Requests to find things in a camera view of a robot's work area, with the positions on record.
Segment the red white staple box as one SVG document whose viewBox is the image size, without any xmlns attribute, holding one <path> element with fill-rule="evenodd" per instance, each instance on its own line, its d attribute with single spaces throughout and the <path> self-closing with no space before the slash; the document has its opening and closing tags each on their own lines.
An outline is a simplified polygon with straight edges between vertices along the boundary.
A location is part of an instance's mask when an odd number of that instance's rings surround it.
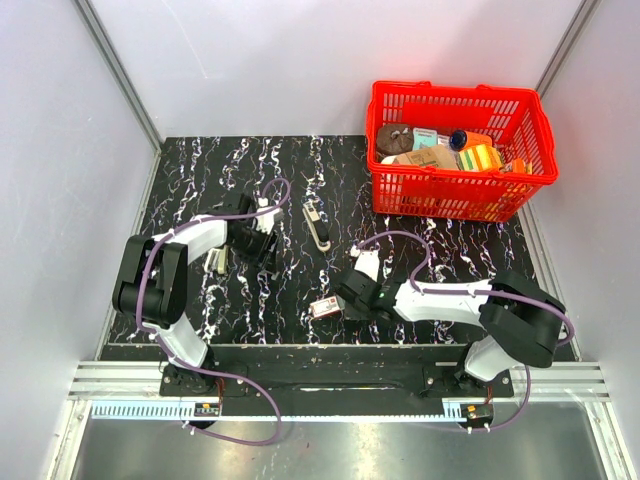
<svg viewBox="0 0 640 480">
<path fill-rule="evenodd" d="M 316 300 L 310 304 L 310 315 L 313 319 L 320 319 L 342 312 L 345 302 L 336 295 Z"/>
</svg>

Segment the cream white stapler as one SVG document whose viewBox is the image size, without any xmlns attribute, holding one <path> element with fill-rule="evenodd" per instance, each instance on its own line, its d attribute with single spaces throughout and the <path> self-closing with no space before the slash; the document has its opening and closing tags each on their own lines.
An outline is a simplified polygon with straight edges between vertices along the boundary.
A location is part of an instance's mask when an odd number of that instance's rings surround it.
<svg viewBox="0 0 640 480">
<path fill-rule="evenodd" d="M 204 271 L 206 273 L 217 273 L 226 275 L 228 270 L 229 248 L 227 246 L 212 248 L 208 251 Z"/>
</svg>

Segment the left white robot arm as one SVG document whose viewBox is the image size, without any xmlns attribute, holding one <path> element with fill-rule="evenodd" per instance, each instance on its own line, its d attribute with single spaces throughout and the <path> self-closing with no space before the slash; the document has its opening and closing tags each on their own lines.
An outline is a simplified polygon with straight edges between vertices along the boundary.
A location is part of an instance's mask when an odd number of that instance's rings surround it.
<svg viewBox="0 0 640 480">
<path fill-rule="evenodd" d="M 274 274 L 282 217 L 282 208 L 267 199 L 239 194 L 167 233 L 126 242 L 113 308 L 155 336 L 169 362 L 184 369 L 182 384 L 195 395 L 211 392 L 217 373 L 213 353 L 186 314 L 189 266 L 213 249 L 229 249 L 258 272 Z"/>
</svg>

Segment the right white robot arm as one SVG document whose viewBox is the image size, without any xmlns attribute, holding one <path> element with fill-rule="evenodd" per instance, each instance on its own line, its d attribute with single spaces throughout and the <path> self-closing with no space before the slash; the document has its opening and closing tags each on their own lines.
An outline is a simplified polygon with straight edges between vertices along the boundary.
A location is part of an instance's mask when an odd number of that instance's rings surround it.
<svg viewBox="0 0 640 480">
<path fill-rule="evenodd" d="M 565 307 L 536 284 L 502 272 L 468 284 L 428 284 L 409 278 L 381 284 L 351 269 L 336 287 L 353 313 L 376 321 L 446 321 L 484 330 L 454 368 L 434 380 L 452 393 L 476 396 L 499 374 L 521 364 L 548 368 L 560 343 Z"/>
</svg>

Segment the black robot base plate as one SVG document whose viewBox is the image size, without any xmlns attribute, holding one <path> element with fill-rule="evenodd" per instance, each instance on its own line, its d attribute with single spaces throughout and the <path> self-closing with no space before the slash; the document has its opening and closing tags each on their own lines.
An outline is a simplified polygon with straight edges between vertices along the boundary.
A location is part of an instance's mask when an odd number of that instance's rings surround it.
<svg viewBox="0 0 640 480">
<path fill-rule="evenodd" d="M 210 369 L 223 382 L 166 365 L 165 397 L 204 399 L 219 394 L 222 413 L 269 416 L 272 407 L 249 386 L 255 381 L 275 400 L 283 417 L 444 415 L 444 400 L 511 399 L 510 374 L 489 384 L 456 382 L 461 346 L 216 346 Z"/>
</svg>

